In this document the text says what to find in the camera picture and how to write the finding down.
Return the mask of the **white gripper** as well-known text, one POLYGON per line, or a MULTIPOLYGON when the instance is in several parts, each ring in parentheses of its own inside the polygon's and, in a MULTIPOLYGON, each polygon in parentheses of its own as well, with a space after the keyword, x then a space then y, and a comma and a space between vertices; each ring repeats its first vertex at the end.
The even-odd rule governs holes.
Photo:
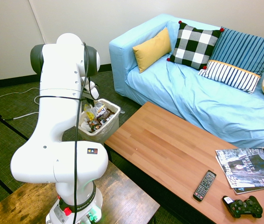
POLYGON ((98 85, 93 81, 90 81, 89 78, 82 77, 82 86, 82 96, 86 98, 89 105, 94 105, 94 100, 97 100, 100 97, 98 85))

